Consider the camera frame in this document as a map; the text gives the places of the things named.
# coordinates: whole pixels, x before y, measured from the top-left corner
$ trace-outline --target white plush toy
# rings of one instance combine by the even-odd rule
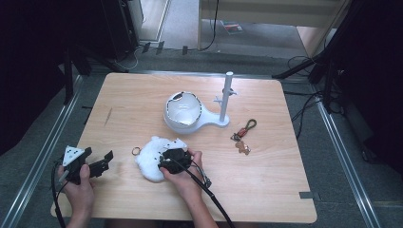
[[[144,146],[140,155],[136,156],[136,163],[145,178],[159,182],[163,180],[163,173],[158,168],[161,154],[168,149],[183,148],[185,150],[186,147],[187,145],[180,139],[172,142],[168,139],[153,136],[151,141]]]

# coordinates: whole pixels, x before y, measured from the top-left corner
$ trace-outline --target table top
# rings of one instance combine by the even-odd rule
[[[234,77],[225,128],[203,126],[190,135],[179,135],[163,120],[169,96],[193,92],[208,110],[220,113],[213,102],[221,96],[221,77],[110,73],[77,147],[92,148],[86,159],[93,163],[113,150],[109,170],[95,182],[93,217],[116,219],[191,220],[174,186],[145,179],[132,149],[144,147],[152,136],[180,138],[200,150],[203,169],[215,194],[233,221],[306,222],[317,219],[312,199],[299,192],[310,188],[280,82]],[[249,119],[258,124],[242,139],[251,148],[239,153],[230,137]],[[225,221],[214,202],[203,193],[213,218]],[[69,203],[59,198],[63,215],[71,215]]]

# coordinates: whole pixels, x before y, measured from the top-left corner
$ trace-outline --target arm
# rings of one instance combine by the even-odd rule
[[[59,167],[59,176],[61,174],[63,174],[63,166]],[[72,208],[72,216],[67,228],[87,227],[91,219],[95,196],[89,182],[89,174],[89,166],[84,164],[80,169],[81,184],[69,182],[65,186],[65,193]]]
[[[193,156],[193,162],[202,168],[202,152],[190,149],[188,152]],[[163,172],[163,176],[175,185],[178,193],[186,202],[196,228],[218,227],[202,199],[202,189],[192,180],[189,174],[181,172],[172,175],[163,167],[160,170]],[[196,175],[199,180],[202,178],[196,167],[191,166],[189,171]]]

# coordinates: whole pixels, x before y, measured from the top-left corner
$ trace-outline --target keychain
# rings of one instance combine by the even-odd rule
[[[241,128],[238,133],[234,133],[233,136],[231,136],[231,140],[235,141],[235,147],[239,150],[240,153],[244,153],[245,155],[248,155],[251,152],[251,149],[245,142],[243,142],[242,137],[248,133],[250,129],[255,127],[257,125],[257,122],[255,119],[251,119],[248,121],[245,127]]]

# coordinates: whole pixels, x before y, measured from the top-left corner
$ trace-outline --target hand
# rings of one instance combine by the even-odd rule
[[[62,176],[63,172],[64,168],[61,165],[58,170],[59,177]],[[76,185],[69,182],[64,188],[72,208],[72,216],[68,227],[86,227],[91,219],[95,196],[89,176],[89,166],[84,164],[80,169],[81,183]]]
[[[202,169],[202,152],[193,151],[191,149],[188,149],[187,152],[193,157],[193,162]],[[184,200],[188,201],[202,198],[202,189],[195,183],[188,173],[182,171],[179,174],[171,174],[163,167],[161,167],[160,170],[163,172],[163,176],[175,185]],[[202,175],[195,165],[191,165],[188,170],[198,177],[199,180],[202,180]]]

